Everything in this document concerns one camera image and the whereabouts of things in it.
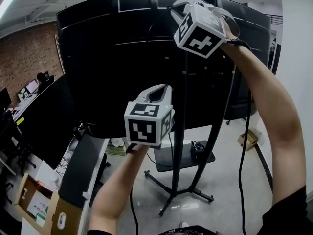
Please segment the black white patterned board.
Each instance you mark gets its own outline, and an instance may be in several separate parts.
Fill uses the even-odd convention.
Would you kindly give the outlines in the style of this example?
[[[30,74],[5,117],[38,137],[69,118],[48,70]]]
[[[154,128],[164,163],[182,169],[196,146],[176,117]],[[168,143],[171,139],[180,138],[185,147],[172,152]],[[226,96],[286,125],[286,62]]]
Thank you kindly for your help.
[[[22,88],[18,93],[17,93],[17,97],[19,102],[23,102],[27,97],[28,97],[29,93],[27,88]]]

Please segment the large black television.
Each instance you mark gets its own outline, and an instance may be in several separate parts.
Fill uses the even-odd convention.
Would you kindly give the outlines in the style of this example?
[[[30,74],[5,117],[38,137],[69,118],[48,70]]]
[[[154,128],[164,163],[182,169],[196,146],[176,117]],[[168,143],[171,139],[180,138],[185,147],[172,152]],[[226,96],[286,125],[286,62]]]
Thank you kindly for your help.
[[[230,92],[225,120],[247,115],[248,89],[240,72],[218,49],[202,58],[177,47],[178,24],[168,7],[176,0],[88,0],[57,14],[61,56],[78,120],[101,137],[125,135],[129,101],[158,84],[173,88],[186,129],[217,120]]]

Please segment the white paper sheet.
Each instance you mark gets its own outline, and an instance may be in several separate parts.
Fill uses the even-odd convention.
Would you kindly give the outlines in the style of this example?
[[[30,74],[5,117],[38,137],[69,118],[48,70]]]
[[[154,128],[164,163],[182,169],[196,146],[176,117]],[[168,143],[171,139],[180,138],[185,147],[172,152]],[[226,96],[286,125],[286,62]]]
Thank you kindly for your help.
[[[43,227],[45,224],[50,199],[41,192],[35,191],[27,211],[35,217],[36,223]]]

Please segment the black TV floor stand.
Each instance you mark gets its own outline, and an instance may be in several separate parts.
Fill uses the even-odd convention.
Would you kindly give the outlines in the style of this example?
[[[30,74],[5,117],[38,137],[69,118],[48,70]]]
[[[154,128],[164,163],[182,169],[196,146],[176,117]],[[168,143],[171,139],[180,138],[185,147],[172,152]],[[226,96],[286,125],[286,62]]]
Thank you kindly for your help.
[[[170,6],[174,0],[148,0],[150,9],[146,24],[147,36],[144,47],[145,65],[151,65],[155,80],[168,83],[174,92],[174,144],[172,161],[157,160],[157,166],[172,171],[172,186],[165,188],[170,198],[184,193],[193,193],[212,202],[212,196],[203,194],[196,188],[206,164],[215,159],[212,150],[216,143],[231,95],[235,66],[217,50],[207,60],[174,47],[164,31],[174,31]],[[204,152],[198,161],[187,154],[183,143],[186,129],[211,126]]]

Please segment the person's right hand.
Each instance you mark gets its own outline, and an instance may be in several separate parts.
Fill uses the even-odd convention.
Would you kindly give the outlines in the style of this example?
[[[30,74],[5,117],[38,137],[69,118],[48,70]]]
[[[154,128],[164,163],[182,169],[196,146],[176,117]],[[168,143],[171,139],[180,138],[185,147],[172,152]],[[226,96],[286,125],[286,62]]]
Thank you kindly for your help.
[[[235,20],[232,19],[231,17],[224,17],[223,24],[224,24],[224,29],[225,29],[225,34],[226,34],[227,39],[232,39],[232,40],[238,39],[240,35],[240,29],[237,23],[235,22]]]

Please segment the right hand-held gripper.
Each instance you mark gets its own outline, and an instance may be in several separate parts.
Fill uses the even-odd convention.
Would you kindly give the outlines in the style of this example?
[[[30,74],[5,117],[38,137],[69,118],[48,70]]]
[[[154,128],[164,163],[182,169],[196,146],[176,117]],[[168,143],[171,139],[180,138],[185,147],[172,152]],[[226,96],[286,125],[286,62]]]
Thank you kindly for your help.
[[[178,24],[174,34],[177,47],[205,59],[226,42],[222,20],[232,20],[231,13],[202,0],[177,0],[170,15]]]

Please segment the small open cardboard box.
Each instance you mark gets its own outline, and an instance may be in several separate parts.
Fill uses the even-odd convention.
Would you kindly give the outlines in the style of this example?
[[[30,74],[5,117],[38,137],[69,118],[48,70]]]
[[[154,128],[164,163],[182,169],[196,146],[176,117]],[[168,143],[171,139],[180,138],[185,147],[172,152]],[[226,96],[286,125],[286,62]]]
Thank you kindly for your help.
[[[244,139],[245,139],[245,134],[241,134],[238,137],[238,143],[241,147],[243,147],[244,145]],[[254,134],[254,132],[249,129],[248,130],[248,135],[247,135],[247,142],[246,142],[246,151],[249,151],[250,149],[252,149],[255,144],[258,141],[258,137]]]

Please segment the person's left forearm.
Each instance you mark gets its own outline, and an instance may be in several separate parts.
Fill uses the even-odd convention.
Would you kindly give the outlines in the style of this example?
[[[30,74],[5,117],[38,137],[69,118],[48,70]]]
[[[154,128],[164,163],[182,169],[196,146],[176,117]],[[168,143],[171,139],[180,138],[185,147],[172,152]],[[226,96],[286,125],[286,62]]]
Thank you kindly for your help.
[[[118,219],[148,150],[147,145],[136,145],[100,188],[92,204],[87,235],[117,235]]]

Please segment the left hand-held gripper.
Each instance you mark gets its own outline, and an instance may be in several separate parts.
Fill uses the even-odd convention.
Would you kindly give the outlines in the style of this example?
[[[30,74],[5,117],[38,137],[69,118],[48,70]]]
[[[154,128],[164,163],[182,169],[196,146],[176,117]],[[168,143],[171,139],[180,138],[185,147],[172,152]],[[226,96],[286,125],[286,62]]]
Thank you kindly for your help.
[[[129,102],[124,114],[128,142],[161,145],[172,128],[175,111],[171,101],[172,87],[159,84],[143,90],[135,102]]]

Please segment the person's right forearm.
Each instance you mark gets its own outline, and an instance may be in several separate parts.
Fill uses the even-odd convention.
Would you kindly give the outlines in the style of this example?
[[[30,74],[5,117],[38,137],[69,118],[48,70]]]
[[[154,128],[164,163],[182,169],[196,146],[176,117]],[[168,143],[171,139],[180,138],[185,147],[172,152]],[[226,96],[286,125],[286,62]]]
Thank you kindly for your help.
[[[221,49],[246,80],[266,128],[276,204],[306,185],[305,146],[296,106],[285,87],[237,37],[228,36]]]

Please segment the person's black shirt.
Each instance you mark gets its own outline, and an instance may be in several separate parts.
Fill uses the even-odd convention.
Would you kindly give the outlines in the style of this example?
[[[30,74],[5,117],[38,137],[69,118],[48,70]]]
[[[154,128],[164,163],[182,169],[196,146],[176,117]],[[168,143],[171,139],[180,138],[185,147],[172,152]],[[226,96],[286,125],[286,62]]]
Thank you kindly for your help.
[[[263,217],[263,225],[256,235],[313,235],[307,228],[306,187],[302,187],[274,204]],[[202,226],[175,228],[158,235],[217,235]]]

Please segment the black flat display screen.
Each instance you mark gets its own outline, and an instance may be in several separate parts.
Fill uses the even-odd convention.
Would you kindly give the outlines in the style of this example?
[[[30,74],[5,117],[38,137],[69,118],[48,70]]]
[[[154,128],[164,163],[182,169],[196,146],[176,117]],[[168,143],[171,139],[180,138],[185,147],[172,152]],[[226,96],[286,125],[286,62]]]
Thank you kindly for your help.
[[[63,75],[28,104],[17,118],[31,152],[56,169],[72,140],[76,112]]]

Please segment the open laptop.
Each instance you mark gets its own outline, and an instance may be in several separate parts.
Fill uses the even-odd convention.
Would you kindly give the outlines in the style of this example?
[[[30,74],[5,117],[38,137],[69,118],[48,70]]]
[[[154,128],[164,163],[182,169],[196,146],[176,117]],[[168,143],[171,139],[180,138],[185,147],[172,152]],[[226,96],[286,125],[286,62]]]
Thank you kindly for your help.
[[[39,87],[39,84],[37,83],[35,79],[26,85],[26,89],[30,94],[36,92],[38,87]]]

